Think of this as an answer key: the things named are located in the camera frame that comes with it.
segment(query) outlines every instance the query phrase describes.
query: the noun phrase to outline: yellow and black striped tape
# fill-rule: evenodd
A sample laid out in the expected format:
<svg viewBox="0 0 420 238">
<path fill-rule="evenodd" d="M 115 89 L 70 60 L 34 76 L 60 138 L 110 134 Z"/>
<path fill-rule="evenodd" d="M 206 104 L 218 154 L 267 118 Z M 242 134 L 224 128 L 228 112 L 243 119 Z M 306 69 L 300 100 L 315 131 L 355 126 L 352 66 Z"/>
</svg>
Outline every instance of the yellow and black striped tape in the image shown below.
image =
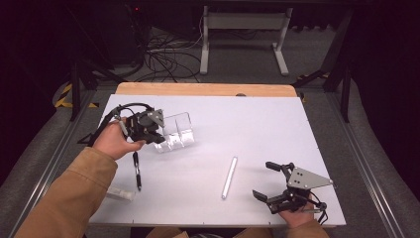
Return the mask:
<svg viewBox="0 0 420 238">
<path fill-rule="evenodd" d="M 65 102 L 65 97 L 68 95 L 68 92 L 71 90 L 71 82 L 69 81 L 68 84 L 65 86 L 64 90 L 62 91 L 59 99 L 55 103 L 55 107 L 73 107 L 72 103 Z M 91 102 L 89 103 L 89 107 L 99 107 L 98 102 Z"/>
</svg>

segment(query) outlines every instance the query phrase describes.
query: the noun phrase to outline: white stick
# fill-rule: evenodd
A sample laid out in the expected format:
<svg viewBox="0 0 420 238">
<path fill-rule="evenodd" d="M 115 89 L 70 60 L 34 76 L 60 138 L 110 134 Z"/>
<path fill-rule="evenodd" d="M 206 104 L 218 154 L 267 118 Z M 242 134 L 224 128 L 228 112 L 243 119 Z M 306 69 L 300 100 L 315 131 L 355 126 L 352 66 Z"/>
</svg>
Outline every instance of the white stick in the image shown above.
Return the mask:
<svg viewBox="0 0 420 238">
<path fill-rule="evenodd" d="M 232 160 L 231 168 L 229 169 L 229 173 L 228 173 L 228 178 L 226 178 L 225 188 L 223 188 L 223 193 L 222 193 L 223 199 L 226 199 L 226 197 L 228 197 L 228 190 L 229 190 L 229 186 L 231 185 L 232 176 L 234 174 L 237 161 L 238 161 L 238 157 L 234 157 L 234 159 Z"/>
</svg>

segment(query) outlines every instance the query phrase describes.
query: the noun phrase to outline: clear plastic box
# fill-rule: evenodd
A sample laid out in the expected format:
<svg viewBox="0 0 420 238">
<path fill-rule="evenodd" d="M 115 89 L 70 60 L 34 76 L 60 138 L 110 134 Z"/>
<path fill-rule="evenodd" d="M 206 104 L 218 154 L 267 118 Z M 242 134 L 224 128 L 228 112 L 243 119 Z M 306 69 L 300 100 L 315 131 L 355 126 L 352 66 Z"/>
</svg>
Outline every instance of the clear plastic box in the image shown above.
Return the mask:
<svg viewBox="0 0 420 238">
<path fill-rule="evenodd" d="M 155 144 L 158 152 L 169 152 L 194 143 L 191 120 L 187 112 L 165 117 L 163 121 L 164 128 L 159 128 L 158 132 L 164 136 L 165 141 Z"/>
</svg>

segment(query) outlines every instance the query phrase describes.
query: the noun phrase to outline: tan sleeve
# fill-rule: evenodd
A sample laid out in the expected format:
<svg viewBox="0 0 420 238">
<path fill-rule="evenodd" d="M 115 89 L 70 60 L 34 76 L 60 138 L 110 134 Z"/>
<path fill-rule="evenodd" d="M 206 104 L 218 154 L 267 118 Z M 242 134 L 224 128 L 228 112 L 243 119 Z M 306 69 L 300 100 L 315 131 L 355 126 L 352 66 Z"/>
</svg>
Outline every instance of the tan sleeve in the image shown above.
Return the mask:
<svg viewBox="0 0 420 238">
<path fill-rule="evenodd" d="M 316 220 L 309 221 L 287 231 L 287 238 L 328 238 L 327 232 Z"/>
<path fill-rule="evenodd" d="M 85 148 L 52 183 L 16 237 L 82 237 L 116 171 L 111 157 Z"/>
</svg>

